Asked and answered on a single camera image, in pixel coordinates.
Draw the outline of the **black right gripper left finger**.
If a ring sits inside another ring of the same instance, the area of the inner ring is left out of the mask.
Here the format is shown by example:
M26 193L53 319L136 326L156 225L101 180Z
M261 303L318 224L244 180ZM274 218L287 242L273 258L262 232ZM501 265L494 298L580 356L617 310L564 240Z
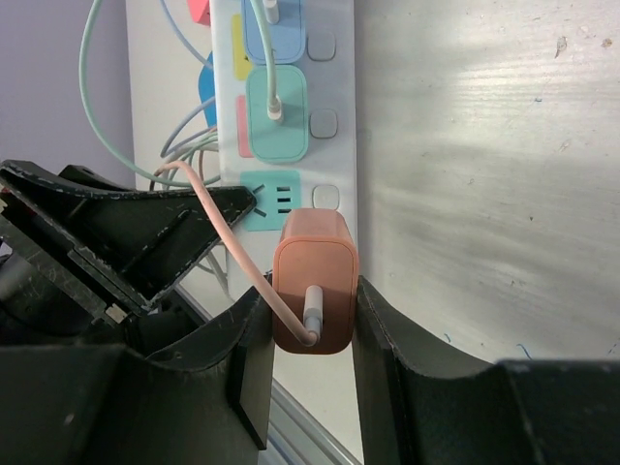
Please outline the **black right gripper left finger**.
M271 311L255 290L179 341L1 351L5 464L254 464L267 445Z

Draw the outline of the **orange charger plug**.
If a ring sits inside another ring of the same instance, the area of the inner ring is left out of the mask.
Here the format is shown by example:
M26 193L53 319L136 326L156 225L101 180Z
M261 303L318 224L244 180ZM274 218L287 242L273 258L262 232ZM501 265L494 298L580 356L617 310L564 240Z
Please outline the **orange charger plug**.
M344 217L336 210L299 208L290 212L273 259L272 287L303 319L307 289L322 290L322 335L303 346L277 318L273 336L290 354L332 355L351 342L356 314L359 260Z

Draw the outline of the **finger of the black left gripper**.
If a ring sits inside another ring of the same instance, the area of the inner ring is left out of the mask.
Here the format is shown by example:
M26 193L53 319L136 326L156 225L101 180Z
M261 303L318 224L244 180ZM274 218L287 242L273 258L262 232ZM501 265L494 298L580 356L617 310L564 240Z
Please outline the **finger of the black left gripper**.
M69 165L1 164L4 239L78 305L152 310L219 240L190 189L139 191Z

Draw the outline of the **light blue charger plug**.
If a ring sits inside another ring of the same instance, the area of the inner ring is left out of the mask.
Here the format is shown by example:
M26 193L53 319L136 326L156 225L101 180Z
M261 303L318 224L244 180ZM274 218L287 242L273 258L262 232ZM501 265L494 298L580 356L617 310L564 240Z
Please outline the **light blue charger plug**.
M274 61L277 65L293 64L303 55L306 47L304 2L278 1L279 21L268 24ZM250 1L242 2L243 44L248 59L255 65L265 64L263 41Z

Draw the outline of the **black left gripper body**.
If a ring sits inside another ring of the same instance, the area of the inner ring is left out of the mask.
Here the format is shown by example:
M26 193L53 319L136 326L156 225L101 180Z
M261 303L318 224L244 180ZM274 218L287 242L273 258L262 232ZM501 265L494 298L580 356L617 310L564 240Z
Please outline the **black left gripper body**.
M81 336L96 322L118 326L144 315L127 314L111 305L101 315L92 315L78 305L4 239L12 229L2 218L6 205L1 199L1 239L11 250L1 262L1 340L6 345L63 344Z

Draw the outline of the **pink adapter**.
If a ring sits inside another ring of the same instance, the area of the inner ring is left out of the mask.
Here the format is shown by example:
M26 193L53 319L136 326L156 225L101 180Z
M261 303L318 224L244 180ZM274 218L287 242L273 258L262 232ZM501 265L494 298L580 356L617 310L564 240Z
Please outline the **pink adapter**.
M210 18L210 1L209 0L188 0L188 9L192 20L200 25L209 26Z

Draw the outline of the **white power strip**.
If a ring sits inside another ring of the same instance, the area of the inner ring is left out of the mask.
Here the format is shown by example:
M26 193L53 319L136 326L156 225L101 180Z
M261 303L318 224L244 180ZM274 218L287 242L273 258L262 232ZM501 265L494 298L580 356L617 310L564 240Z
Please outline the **white power strip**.
M255 206L234 232L259 270L269 272L291 210L331 208L350 230L357 227L355 9L350 1L303 1L306 47L287 65L306 78L309 145L301 160L271 165L249 148L246 79L264 65L246 55L242 2L211 5L220 175L254 195Z

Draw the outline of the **blue adapter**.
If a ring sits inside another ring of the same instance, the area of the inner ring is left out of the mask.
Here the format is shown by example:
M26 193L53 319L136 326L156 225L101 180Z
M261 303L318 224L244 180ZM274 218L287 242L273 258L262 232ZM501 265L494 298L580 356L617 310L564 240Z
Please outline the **blue adapter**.
M202 103L215 97L214 72L208 67L203 67L199 74L198 91ZM217 125L216 104L212 103L203 110L205 121L209 127Z

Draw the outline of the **mint green charger plug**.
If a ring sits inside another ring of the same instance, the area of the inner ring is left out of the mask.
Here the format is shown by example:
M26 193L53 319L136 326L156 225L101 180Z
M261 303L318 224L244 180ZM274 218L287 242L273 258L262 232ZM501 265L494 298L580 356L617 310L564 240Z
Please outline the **mint green charger plug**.
M309 104L304 73L296 66L275 67L276 90L268 89L267 67L255 68L246 79L249 148L258 160L292 164L309 145Z

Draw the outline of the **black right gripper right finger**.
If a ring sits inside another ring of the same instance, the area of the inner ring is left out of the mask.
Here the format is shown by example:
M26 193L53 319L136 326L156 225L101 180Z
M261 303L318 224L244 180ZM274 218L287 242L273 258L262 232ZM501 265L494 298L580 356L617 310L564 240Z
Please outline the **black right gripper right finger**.
M356 295L356 395L368 464L615 464L619 364L466 354Z

